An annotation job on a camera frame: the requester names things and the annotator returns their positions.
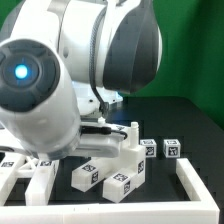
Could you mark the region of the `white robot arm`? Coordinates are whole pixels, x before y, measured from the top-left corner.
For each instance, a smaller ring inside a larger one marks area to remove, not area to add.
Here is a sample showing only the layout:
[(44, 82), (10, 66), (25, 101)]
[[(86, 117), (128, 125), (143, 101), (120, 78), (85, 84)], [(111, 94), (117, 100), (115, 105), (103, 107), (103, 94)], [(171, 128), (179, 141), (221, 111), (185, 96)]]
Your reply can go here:
[(0, 30), (0, 152), (118, 156), (126, 133), (83, 118), (151, 82), (161, 55), (153, 0), (22, 0)]

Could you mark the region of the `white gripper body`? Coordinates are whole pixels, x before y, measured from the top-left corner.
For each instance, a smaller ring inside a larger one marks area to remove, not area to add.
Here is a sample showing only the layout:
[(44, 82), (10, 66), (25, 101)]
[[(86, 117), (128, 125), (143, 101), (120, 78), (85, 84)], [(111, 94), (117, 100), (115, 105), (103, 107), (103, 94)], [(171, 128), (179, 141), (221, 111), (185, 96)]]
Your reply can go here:
[(37, 159), (63, 159), (68, 156), (82, 157), (118, 157), (122, 143), (128, 138), (125, 128), (115, 125), (83, 122), (81, 136), (77, 144), (69, 143), (55, 152), (37, 152), (24, 149), (21, 143), (0, 125), (0, 152), (18, 153), (33, 156)]

